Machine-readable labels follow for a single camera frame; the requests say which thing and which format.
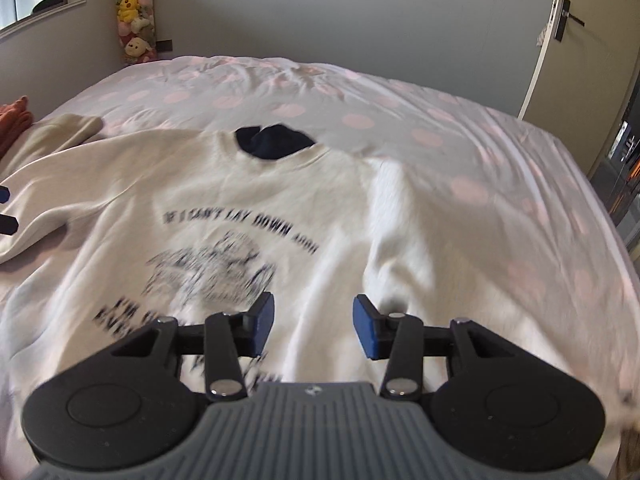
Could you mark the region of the light grey printed sweatshirt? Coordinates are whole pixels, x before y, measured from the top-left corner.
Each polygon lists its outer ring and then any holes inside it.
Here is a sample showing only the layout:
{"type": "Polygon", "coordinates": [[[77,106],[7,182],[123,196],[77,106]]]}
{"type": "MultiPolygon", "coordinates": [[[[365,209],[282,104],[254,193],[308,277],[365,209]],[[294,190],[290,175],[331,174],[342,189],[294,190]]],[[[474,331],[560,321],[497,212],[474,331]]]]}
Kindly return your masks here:
{"type": "Polygon", "coordinates": [[[237,133],[151,130],[52,154],[3,180],[1,474],[35,467],[21,428],[42,382],[159,316],[198,324],[276,298],[251,384],[378,382],[352,298],[428,324],[474,318],[568,370],[629,422],[638,298],[588,184],[482,136],[419,170],[319,143],[250,152],[237,133]]]}

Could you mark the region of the folded beige garment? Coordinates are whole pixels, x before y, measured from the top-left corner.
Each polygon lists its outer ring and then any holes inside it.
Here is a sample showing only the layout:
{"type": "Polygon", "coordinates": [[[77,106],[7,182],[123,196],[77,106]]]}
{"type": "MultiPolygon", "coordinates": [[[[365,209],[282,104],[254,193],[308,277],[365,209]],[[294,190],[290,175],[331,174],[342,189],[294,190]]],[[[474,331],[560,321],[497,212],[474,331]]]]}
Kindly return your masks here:
{"type": "Polygon", "coordinates": [[[104,121],[98,116],[63,114],[36,122],[1,157],[1,179],[40,158],[76,148],[98,136],[104,121]]]}

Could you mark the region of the folded rust orange garment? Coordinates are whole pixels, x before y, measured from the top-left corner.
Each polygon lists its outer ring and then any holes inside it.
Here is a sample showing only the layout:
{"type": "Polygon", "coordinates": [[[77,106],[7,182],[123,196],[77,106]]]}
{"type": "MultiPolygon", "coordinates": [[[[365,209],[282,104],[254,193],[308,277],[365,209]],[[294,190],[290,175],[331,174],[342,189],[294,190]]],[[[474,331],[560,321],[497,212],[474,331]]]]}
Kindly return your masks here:
{"type": "Polygon", "coordinates": [[[28,97],[21,96],[11,104],[2,104],[0,113],[0,157],[6,156],[11,146],[34,123],[34,114],[28,109],[28,97]]]}

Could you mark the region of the pink polka dot bedspread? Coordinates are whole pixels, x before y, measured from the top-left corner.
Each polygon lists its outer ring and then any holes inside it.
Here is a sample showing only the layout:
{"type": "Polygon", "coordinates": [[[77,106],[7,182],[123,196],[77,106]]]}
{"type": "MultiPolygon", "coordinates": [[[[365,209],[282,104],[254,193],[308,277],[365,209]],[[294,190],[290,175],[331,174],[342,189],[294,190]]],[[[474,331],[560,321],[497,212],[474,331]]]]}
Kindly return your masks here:
{"type": "MultiPolygon", "coordinates": [[[[472,143],[490,136],[507,160],[525,156],[553,179],[573,171],[608,218],[551,134],[445,92],[328,64],[185,56],[125,68],[43,119],[63,114],[103,119],[101,133],[84,144],[151,130],[226,132],[237,133],[260,156],[284,156],[319,143],[419,170],[441,160],[461,165],[471,158],[472,143]]],[[[639,336],[639,281],[621,240],[620,246],[634,279],[639,336]]],[[[629,422],[611,422],[606,411],[605,434],[592,460],[614,478],[639,468],[639,384],[628,411],[629,422]]]]}

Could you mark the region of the plush toy column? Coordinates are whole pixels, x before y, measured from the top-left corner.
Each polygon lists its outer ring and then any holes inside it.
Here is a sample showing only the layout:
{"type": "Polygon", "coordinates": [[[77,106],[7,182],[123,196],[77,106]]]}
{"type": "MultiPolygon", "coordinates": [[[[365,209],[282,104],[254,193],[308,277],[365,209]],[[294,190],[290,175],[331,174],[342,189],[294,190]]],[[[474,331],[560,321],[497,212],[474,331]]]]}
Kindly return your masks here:
{"type": "Polygon", "coordinates": [[[127,64],[157,58],[154,0],[115,0],[117,35],[127,64]]]}

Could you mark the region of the black wall socket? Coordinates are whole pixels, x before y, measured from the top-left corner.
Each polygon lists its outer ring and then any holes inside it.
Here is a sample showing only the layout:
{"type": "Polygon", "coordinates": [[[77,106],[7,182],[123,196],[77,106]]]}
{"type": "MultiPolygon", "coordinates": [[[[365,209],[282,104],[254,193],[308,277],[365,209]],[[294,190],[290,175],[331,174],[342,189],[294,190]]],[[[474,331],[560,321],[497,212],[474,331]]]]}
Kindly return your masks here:
{"type": "Polygon", "coordinates": [[[174,50],[174,44],[171,39],[157,40],[155,49],[157,53],[168,53],[174,50]]]}

